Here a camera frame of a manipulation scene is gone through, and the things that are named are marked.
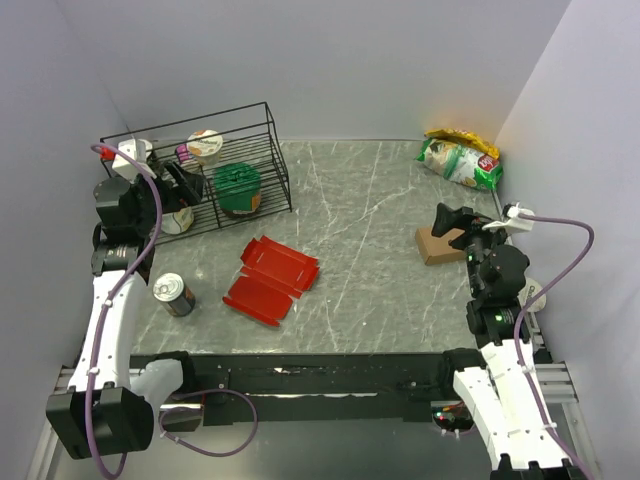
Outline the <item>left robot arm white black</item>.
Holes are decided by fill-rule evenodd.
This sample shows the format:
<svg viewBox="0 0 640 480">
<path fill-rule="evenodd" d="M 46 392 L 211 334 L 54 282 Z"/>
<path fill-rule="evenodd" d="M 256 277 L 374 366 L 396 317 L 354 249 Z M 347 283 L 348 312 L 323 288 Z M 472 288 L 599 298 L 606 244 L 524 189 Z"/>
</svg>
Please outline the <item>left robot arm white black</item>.
<svg viewBox="0 0 640 480">
<path fill-rule="evenodd" d="M 174 213 L 202 199 L 205 180 L 174 162 L 161 176 L 113 176 L 93 191 L 100 218 L 93 232 L 93 306 L 82 352 L 65 392 L 48 398 L 46 417 L 74 459 L 142 451 L 169 396 L 191 399 L 198 377 L 189 354 L 155 355 L 130 376 L 133 333 L 155 253 L 156 214 Z"/>
</svg>

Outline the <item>red paper box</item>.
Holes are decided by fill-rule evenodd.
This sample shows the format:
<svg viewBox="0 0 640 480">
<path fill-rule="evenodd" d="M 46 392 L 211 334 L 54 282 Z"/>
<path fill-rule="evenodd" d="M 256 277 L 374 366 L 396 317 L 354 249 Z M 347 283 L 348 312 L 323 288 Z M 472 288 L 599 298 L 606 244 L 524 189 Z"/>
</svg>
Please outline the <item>red paper box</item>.
<svg viewBox="0 0 640 480">
<path fill-rule="evenodd" d="M 319 261 L 263 235 L 241 255 L 240 276 L 223 302 L 269 327 L 279 327 L 293 301 L 311 289 Z"/>
</svg>

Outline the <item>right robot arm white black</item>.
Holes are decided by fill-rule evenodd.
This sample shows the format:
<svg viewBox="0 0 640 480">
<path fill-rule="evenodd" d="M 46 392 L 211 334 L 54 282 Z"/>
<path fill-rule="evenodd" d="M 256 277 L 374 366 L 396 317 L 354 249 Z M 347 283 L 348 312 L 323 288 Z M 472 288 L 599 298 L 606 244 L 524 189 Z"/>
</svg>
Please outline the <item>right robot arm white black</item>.
<svg viewBox="0 0 640 480">
<path fill-rule="evenodd" d="M 471 414 L 491 460 L 493 479 L 590 479 L 592 473 L 559 437 L 539 383 L 533 340 L 521 303 L 529 258 L 509 244 L 542 217 L 519 204 L 506 205 L 493 220 L 469 207 L 438 204 L 432 234 L 464 252 L 472 299 L 467 304 L 477 350 L 445 352 L 447 368 L 437 374 L 446 397 L 460 398 Z"/>
</svg>

